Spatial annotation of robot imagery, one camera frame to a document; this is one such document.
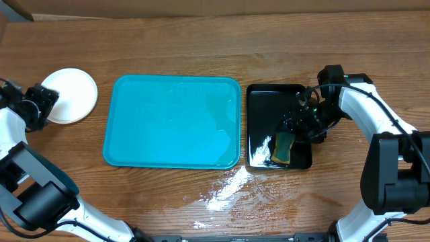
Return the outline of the white plate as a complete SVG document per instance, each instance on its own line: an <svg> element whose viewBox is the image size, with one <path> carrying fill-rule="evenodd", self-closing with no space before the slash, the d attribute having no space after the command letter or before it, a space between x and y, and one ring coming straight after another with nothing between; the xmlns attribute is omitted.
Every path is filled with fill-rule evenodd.
<svg viewBox="0 0 430 242"><path fill-rule="evenodd" d="M78 122L88 116L97 103L98 89L85 71L66 68L53 72L42 86L59 93L48 120L57 124Z"/></svg>

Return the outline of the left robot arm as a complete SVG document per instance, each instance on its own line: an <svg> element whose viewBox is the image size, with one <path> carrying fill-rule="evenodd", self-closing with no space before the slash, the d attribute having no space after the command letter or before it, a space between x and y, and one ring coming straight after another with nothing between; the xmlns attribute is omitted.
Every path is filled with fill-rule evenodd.
<svg viewBox="0 0 430 242"><path fill-rule="evenodd" d="M75 182L28 144L26 135L48 124L58 98L40 84L22 91L1 80L1 222L24 239L63 231L86 241L151 241L86 203Z"/></svg>

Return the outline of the yellow green sponge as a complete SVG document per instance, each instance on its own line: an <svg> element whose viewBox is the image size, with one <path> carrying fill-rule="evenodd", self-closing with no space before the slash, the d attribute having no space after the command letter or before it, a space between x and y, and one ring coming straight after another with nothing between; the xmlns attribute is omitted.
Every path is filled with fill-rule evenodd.
<svg viewBox="0 0 430 242"><path fill-rule="evenodd" d="M278 132L275 136L275 148L271 155L271 160L275 163L289 165L294 140L294 134L289 132Z"/></svg>

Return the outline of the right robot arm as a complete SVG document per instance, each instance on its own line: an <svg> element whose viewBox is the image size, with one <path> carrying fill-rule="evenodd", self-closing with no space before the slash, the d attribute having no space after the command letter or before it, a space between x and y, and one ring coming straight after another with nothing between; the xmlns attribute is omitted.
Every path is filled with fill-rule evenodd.
<svg viewBox="0 0 430 242"><path fill-rule="evenodd" d="M400 118L380 97L365 74L347 74L327 65L318 85L295 94L277 127L272 161L290 160L298 143L322 143L341 119L352 120L370 147L360 179L361 200L335 221L322 241L387 241L381 235L392 223L427 225L407 219L429 207L429 132Z"/></svg>

